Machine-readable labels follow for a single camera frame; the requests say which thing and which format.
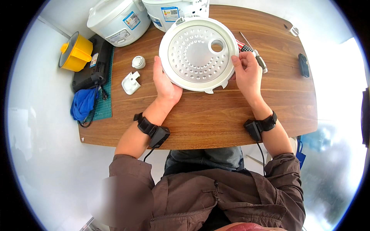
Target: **yellow knob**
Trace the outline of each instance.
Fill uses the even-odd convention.
[[[64,52],[67,50],[68,44],[69,44],[69,42],[68,43],[64,43],[62,45],[62,47],[60,48],[60,51],[62,52],[62,54],[64,54]]]

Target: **green cutting mat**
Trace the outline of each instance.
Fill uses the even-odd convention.
[[[114,55],[114,47],[112,50],[111,55],[111,65],[109,67],[108,79],[107,82],[102,86],[104,90],[107,92],[108,99],[105,101],[103,100],[103,96],[101,93],[101,89],[99,90],[99,98],[95,102],[95,113],[93,117],[93,121],[106,119],[112,117],[112,100],[111,100],[111,85],[112,85],[112,66],[113,66],[113,55]],[[90,111],[90,114],[87,116],[85,121],[90,121],[91,117],[93,116],[93,111]]]

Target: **person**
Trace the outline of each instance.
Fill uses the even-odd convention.
[[[179,102],[182,88],[163,73],[160,58],[154,60],[153,80],[158,95],[142,116],[160,126]],[[241,52],[231,60],[237,86],[255,119],[272,116],[261,96],[262,69],[256,58],[251,52]],[[149,139],[134,121],[122,135],[110,164],[110,177],[137,179],[154,199],[149,218],[125,230],[302,229],[305,209],[299,161],[279,120],[273,129],[262,132],[265,148],[272,156],[265,166],[265,176],[244,168],[240,147],[171,150],[164,176],[155,185],[151,165],[138,160],[148,148]]]

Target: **yellow pot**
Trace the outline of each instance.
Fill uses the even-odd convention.
[[[60,51],[62,54],[59,58],[59,67],[78,72],[85,67],[87,62],[91,61],[93,43],[77,31],[67,43],[62,45]]]

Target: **brown jacket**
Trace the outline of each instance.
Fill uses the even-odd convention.
[[[151,165],[123,154],[114,156],[109,171],[110,176],[137,178],[154,196],[151,217],[126,230],[196,231],[215,206],[231,222],[254,222],[288,231],[301,230],[306,216],[299,161],[289,153],[266,165],[266,177],[251,171],[210,169],[164,176],[154,185]]]

